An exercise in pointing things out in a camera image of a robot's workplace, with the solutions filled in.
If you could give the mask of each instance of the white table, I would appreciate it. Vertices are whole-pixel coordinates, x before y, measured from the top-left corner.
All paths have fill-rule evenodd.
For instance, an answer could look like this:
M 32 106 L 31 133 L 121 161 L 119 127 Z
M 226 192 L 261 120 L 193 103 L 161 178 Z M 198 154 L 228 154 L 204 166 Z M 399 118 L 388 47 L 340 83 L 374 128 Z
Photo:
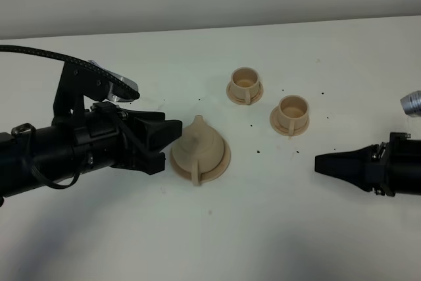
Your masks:
M 0 280 L 420 279 L 421 197 L 378 197 L 313 170 L 315 155 L 390 132 L 421 138 L 399 103 L 421 88 L 421 16 L 0 43 L 93 59 L 138 83 L 127 108 L 185 126 L 201 114 L 232 150 L 200 188 L 169 165 L 105 168 L 6 199 Z M 226 97 L 239 66 L 264 85 L 250 107 Z M 0 131 L 50 125 L 62 63 L 0 53 L 0 67 Z M 291 139 L 268 120 L 288 94 L 310 104 L 309 129 Z

